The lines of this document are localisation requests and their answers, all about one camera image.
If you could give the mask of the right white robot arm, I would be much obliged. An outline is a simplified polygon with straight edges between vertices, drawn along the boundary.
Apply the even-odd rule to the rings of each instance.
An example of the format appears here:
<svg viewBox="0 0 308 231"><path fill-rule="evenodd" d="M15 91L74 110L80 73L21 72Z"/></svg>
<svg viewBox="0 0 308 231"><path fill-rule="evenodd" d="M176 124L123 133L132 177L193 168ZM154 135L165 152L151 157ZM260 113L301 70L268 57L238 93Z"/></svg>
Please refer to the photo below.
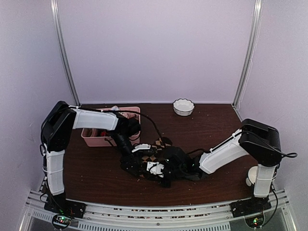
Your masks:
<svg viewBox="0 0 308 231"><path fill-rule="evenodd" d="M285 158L296 158L297 153L281 150L280 134L269 125L245 119L241 127L225 141L190 157L179 147L168 147L154 172L166 182L172 180L201 180L225 165L248 156L256 162L256 174L252 178L252 197L243 201L250 212L257 212L269 203L269 193L275 173Z"/></svg>

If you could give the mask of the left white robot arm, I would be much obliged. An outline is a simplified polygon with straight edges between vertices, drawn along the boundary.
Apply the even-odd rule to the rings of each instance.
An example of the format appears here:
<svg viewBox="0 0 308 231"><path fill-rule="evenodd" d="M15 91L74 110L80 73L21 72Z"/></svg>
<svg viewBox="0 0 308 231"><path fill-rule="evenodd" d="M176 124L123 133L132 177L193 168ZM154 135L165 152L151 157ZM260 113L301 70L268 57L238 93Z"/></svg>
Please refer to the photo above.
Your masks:
<svg viewBox="0 0 308 231"><path fill-rule="evenodd" d="M154 149L150 144L137 143L142 115L136 106L90 109L57 102L42 123L40 134L48 203L52 209L64 214L73 208L66 199L63 180L64 154L72 131L81 129L81 137L89 147L117 147L123 158L130 159L128 167L133 168L142 154Z"/></svg>

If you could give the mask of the brown argyle patterned sock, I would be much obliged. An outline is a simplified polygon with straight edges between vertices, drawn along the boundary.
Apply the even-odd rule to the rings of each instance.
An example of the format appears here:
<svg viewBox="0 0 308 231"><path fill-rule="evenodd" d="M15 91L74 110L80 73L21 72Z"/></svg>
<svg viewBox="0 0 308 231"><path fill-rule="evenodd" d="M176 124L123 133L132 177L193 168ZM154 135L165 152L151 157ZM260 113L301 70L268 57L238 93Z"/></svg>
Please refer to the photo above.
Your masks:
<svg viewBox="0 0 308 231"><path fill-rule="evenodd" d="M147 180L160 181L163 178L150 174L146 170L147 162L159 162L160 164L162 164L162 162L164 161L163 151L167 147L170 147L172 145L172 141L167 137L163 137L163 139L157 139L152 145L157 148L157 152L155 154L141 154L141 168L139 176Z"/></svg>

